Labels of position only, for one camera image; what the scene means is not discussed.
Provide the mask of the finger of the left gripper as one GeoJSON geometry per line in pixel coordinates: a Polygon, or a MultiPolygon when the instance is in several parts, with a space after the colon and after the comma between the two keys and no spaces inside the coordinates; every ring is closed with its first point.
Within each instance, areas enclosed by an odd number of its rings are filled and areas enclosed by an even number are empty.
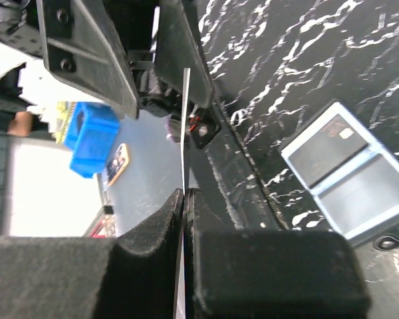
{"type": "Polygon", "coordinates": [[[181,92],[183,73],[190,69],[190,102],[208,108],[213,100],[214,86],[202,49],[198,12],[194,1],[160,1],[156,76],[181,92]]]}
{"type": "Polygon", "coordinates": [[[116,27],[102,1],[37,1],[45,68],[117,114],[137,118],[134,77],[116,27]]]}

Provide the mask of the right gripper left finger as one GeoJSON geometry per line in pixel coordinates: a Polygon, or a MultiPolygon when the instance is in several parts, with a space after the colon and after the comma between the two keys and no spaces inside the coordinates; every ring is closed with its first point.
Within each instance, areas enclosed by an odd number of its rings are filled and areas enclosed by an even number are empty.
{"type": "Polygon", "coordinates": [[[127,233],[0,236],[0,318],[174,318],[183,193],[127,233]]]}

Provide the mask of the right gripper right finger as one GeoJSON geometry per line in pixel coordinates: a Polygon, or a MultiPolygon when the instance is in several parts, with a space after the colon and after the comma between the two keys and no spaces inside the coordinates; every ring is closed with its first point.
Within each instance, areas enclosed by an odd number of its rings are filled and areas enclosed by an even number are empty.
{"type": "Polygon", "coordinates": [[[344,237],[234,229],[198,189],[185,202],[187,318],[366,318],[370,293],[344,237]]]}

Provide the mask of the black leather card holder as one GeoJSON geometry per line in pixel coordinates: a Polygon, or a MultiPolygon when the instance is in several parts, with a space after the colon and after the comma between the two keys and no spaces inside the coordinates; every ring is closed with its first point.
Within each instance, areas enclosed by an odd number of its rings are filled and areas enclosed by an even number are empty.
{"type": "Polygon", "coordinates": [[[333,100],[279,148],[281,157],[311,195],[331,229],[354,246],[372,243],[380,251],[399,247],[399,161],[341,102],[333,100]],[[287,159],[307,134],[341,115],[368,145],[310,188],[287,159]]]}

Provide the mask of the black VIP card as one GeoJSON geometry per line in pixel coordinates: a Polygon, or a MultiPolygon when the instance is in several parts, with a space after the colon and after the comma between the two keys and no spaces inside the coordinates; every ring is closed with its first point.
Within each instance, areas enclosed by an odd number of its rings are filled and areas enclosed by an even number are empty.
{"type": "Polygon", "coordinates": [[[368,142],[339,114],[288,156],[307,187],[314,187],[362,151],[368,142]]]}

